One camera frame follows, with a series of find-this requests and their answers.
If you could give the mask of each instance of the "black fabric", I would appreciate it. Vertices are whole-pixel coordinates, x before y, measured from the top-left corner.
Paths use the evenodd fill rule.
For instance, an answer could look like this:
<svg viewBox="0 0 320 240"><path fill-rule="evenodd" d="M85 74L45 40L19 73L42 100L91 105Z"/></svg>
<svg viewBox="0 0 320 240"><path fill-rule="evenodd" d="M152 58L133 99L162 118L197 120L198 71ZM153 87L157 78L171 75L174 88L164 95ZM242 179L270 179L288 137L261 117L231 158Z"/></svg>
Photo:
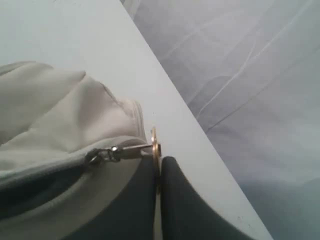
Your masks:
<svg viewBox="0 0 320 240"><path fill-rule="evenodd" d="M129 183L112 203L64 240L152 240L155 183L153 161L149 157L143 158Z"/></svg>
<svg viewBox="0 0 320 240"><path fill-rule="evenodd" d="M0 191L0 221L54 199L74 184L83 172L83 167L74 167Z"/></svg>
<svg viewBox="0 0 320 240"><path fill-rule="evenodd" d="M161 218L164 240L251 240L202 200L173 157L162 161Z"/></svg>

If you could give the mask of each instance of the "white table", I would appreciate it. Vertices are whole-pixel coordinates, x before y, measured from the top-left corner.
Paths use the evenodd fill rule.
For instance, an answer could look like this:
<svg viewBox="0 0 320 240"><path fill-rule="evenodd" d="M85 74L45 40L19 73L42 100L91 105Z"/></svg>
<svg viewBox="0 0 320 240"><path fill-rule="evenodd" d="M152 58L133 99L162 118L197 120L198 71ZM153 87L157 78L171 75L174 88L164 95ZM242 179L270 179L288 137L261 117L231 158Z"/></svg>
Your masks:
<svg viewBox="0 0 320 240"><path fill-rule="evenodd" d="M270 234L119 0L1 0L0 64L39 61L86 70L119 97L140 102L199 195L255 239Z"/></svg>

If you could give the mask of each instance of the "white surface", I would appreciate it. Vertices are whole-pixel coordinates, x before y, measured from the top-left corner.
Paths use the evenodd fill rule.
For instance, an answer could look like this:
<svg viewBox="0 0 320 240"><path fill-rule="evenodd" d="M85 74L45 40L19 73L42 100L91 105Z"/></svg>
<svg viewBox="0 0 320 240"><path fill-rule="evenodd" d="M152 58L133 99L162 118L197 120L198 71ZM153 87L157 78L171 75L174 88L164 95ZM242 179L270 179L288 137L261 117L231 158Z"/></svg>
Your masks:
<svg viewBox="0 0 320 240"><path fill-rule="evenodd" d="M117 97L138 100L145 129L157 127L163 154L201 197L248 235L271 238L119 0L2 1L0 28L0 64L86 70Z"/></svg>
<svg viewBox="0 0 320 240"><path fill-rule="evenodd" d="M134 22L275 239L320 239L320 1L142 0Z"/></svg>

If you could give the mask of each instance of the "beige fabric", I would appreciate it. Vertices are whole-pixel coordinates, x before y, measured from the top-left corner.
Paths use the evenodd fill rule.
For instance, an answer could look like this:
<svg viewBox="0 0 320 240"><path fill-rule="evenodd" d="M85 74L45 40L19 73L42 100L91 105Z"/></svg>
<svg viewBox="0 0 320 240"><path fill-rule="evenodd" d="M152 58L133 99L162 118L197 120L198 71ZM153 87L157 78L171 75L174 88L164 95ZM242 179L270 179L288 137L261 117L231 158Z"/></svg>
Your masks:
<svg viewBox="0 0 320 240"><path fill-rule="evenodd" d="M0 67L0 103L0 182L82 158L92 148L146 142L139 105L116 100L83 71L35 62ZM60 239L73 232L120 193L139 162L85 173L52 201L0 221L0 239Z"/></svg>

